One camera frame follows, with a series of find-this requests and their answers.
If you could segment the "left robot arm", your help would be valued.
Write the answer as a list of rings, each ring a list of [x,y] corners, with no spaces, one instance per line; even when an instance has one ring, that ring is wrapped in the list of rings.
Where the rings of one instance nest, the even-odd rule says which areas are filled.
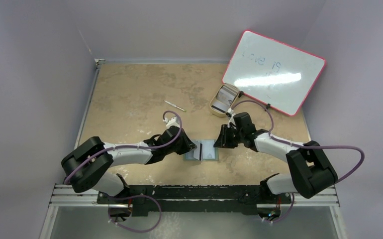
[[[110,173],[109,168],[154,164],[169,154],[183,155],[194,149],[196,145],[177,126],[136,144],[112,144],[93,136],[62,159],[66,173],[64,184],[72,186],[76,193],[89,189],[103,192],[122,204],[129,197],[127,184],[122,176]]]

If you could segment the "silver striped credit card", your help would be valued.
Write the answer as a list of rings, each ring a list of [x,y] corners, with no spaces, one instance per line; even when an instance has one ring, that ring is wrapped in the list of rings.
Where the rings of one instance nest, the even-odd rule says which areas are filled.
[[[194,149],[192,156],[195,160],[202,161],[202,143],[200,141],[194,141],[196,148]]]

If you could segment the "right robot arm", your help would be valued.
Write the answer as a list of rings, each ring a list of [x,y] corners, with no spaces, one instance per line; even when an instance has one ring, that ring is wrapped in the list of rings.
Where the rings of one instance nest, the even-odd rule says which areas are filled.
[[[338,182],[338,176],[319,144],[309,141],[299,146],[275,138],[268,130],[256,129],[248,113],[233,114],[221,126],[215,148],[236,148],[239,144],[287,163],[289,174],[274,174],[261,181],[260,196],[267,203],[282,193],[298,193],[310,199]]]

